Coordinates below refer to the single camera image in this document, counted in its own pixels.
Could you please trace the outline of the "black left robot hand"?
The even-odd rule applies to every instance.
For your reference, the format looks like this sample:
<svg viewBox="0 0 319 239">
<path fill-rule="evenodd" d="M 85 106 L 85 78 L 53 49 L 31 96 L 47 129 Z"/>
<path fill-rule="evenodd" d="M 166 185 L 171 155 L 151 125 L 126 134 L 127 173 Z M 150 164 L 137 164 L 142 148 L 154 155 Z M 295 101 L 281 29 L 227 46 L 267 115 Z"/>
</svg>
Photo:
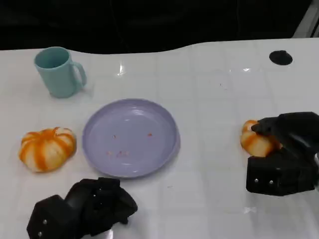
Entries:
<svg viewBox="0 0 319 239">
<path fill-rule="evenodd" d="M 138 206 L 119 179 L 100 177 L 75 183 L 65 197 L 77 215 L 76 239 L 96 236 L 116 223 L 126 225 Z"/>
</svg>

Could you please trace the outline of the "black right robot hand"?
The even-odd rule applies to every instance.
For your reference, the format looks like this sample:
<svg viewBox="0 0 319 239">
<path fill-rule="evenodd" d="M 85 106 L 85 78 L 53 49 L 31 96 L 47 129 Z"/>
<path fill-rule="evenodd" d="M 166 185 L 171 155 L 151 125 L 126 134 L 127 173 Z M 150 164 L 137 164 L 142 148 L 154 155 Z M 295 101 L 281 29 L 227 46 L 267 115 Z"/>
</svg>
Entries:
<svg viewBox="0 0 319 239">
<path fill-rule="evenodd" d="M 296 157 L 313 159 L 319 152 L 319 116 L 314 112 L 263 118 L 251 129 L 257 134 L 274 137 Z"/>
</svg>

